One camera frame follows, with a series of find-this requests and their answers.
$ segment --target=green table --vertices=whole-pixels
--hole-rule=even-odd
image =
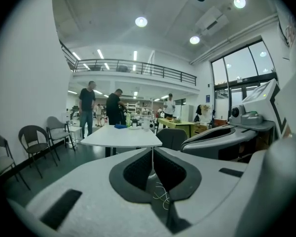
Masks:
[[[161,123],[169,128],[182,129],[186,132],[188,138],[192,137],[192,132],[194,132],[195,123],[181,121],[181,123],[174,123],[167,120],[166,118],[158,118],[158,123]]]

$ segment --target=balcony railing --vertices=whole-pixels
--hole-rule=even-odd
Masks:
[[[81,60],[76,63],[74,72],[82,71],[113,71],[140,74],[159,78],[169,78],[172,80],[186,82],[196,86],[195,76],[178,70],[138,61],[116,59]]]

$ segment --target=black chair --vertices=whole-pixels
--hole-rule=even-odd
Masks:
[[[62,131],[62,132],[59,132],[59,133],[56,133],[56,134],[52,134],[51,131],[54,130],[54,129],[65,129],[65,131]],[[74,143],[73,143],[73,139],[72,139],[72,137],[71,137],[71,135],[69,133],[68,124],[60,122],[56,117],[49,117],[47,119],[47,132],[48,132],[48,136],[49,136],[53,146],[54,146],[54,140],[60,140],[60,139],[64,139],[66,137],[69,137],[70,141],[71,141],[71,144],[73,146],[73,150],[75,152]]]
[[[164,128],[156,136],[162,142],[162,147],[177,151],[181,149],[181,144],[187,139],[184,130],[172,128]]]
[[[45,142],[40,142],[38,140],[37,132],[40,132],[45,137],[45,140],[46,140]],[[27,147],[24,145],[22,138],[24,138]],[[19,131],[19,141],[20,141],[21,145],[23,146],[23,148],[25,149],[25,151],[29,154],[29,158],[31,155],[33,163],[34,163],[37,171],[39,172],[39,175],[41,178],[43,178],[43,176],[42,176],[40,170],[38,169],[38,166],[37,166],[35,159],[34,159],[34,155],[36,155],[37,153],[39,153],[45,149],[48,149],[51,153],[51,156],[53,157],[53,160],[54,160],[56,166],[58,166],[58,164],[54,158],[54,155],[51,152],[50,147],[49,147],[47,132],[43,128],[41,128],[37,125],[24,126]],[[29,146],[29,143],[32,143],[32,142],[37,142],[37,143]]]
[[[8,141],[6,139],[4,139],[1,135],[0,135],[0,147],[5,148],[6,150],[6,154],[7,156],[1,156],[0,157],[0,175],[2,175],[8,168],[11,167],[11,169],[13,169],[14,167],[16,167],[14,159],[12,157],[11,151],[10,151],[10,147],[8,144]],[[16,181],[19,182],[18,177],[16,176],[16,170],[14,172],[14,176],[16,178]],[[22,179],[23,183],[25,184],[25,186],[29,189],[30,187],[28,186],[28,184],[25,182],[23,176],[21,175],[21,173],[18,171],[17,172],[20,176],[20,178]]]

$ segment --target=white shirt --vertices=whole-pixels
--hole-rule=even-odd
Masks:
[[[167,100],[164,102],[164,105],[167,106],[165,108],[165,113],[169,115],[173,115],[176,105],[173,100]]]
[[[97,106],[96,111],[95,111],[95,115],[101,115],[102,110],[103,110],[103,106]]]

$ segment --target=fluorescent light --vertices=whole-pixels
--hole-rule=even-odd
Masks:
[[[135,20],[135,24],[139,27],[145,27],[147,25],[147,23],[148,23],[148,21],[144,17],[139,17],[139,18],[136,18],[136,20]]]
[[[93,90],[94,92],[97,92],[98,94],[100,94],[100,95],[102,95],[102,93],[101,92],[99,92],[99,91],[97,91],[97,90]]]
[[[104,57],[103,57],[103,55],[102,55],[102,53],[101,53],[101,50],[97,50],[98,51],[98,53],[99,53],[99,56],[101,57],[101,59],[104,59]]]
[[[75,52],[73,52],[73,55],[74,55],[79,61],[81,61],[80,57],[77,56],[77,54],[76,54]]]
[[[85,63],[83,63],[83,65],[84,65],[87,69],[90,69]]]
[[[246,6],[246,0],[233,0],[233,3],[239,9],[242,9],[243,7]]]
[[[192,38],[189,39],[189,42],[191,42],[191,44],[195,45],[199,43],[199,37],[198,36],[193,36]]]

